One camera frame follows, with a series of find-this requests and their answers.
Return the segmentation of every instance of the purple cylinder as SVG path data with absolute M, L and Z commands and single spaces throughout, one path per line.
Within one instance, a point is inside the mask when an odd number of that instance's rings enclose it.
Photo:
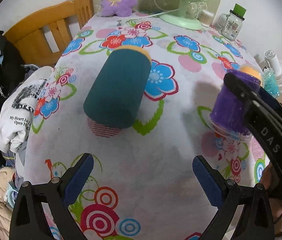
M 236 75 L 259 94 L 261 81 L 256 77 L 234 69 L 229 69 L 227 73 Z M 210 114 L 211 121 L 221 130 L 240 133 L 244 136 L 250 135 L 251 132 L 244 124 L 243 115 L 243 103 L 224 85 Z

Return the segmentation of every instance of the wooden chair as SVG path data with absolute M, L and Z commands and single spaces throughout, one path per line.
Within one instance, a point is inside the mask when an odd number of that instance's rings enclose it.
M 94 15 L 93 1 L 66 1 L 44 8 L 19 21 L 4 36 L 17 47 L 26 64 L 52 65 L 72 40 L 65 19 L 73 15 L 82 28 Z M 45 26 L 51 30 L 59 52 L 51 51 L 42 31 Z

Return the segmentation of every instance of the yellow bow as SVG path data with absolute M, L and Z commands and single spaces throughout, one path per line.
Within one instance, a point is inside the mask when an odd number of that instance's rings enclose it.
M 111 6 L 115 5 L 117 6 L 117 2 L 121 2 L 122 0 L 109 0 L 110 2 L 112 2 Z

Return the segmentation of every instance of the red striped pattern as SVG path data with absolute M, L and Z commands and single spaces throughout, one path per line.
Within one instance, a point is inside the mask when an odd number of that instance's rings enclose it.
M 44 214 L 44 215 L 45 215 L 45 218 L 46 218 L 46 220 L 47 220 L 47 222 L 48 222 L 49 227 L 54 227 L 54 225 L 52 224 L 52 222 L 51 222 L 51 220 L 48 218 L 48 216 L 47 216 L 46 214 Z
M 121 132 L 121 129 L 116 129 L 112 127 L 107 127 L 102 124 L 98 124 L 97 122 L 93 121 L 91 118 L 88 118 L 88 125 L 93 132 L 93 134 L 97 136 L 102 137 L 111 137 L 117 135 L 119 132 Z
M 254 136 L 252 138 L 251 151 L 252 151 L 253 159 L 254 159 L 255 162 L 258 159 L 263 159 L 264 158 L 264 150 L 260 146 L 259 142 L 255 139 Z

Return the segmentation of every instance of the floral tablecloth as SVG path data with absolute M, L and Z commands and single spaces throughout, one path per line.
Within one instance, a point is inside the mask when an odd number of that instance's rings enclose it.
M 198 239 L 216 208 L 193 174 L 193 158 L 203 155 L 241 185 L 253 186 L 265 167 L 255 140 L 238 143 L 208 127 L 226 69 L 257 63 L 213 26 L 191 31 L 158 18 L 119 20 L 94 16 L 64 51 L 34 113 L 25 180 L 47 183 L 91 153 L 94 169 L 69 207 L 89 240 Z M 138 118 L 125 130 L 99 125 L 83 111 L 107 57 L 122 45 L 152 58 Z

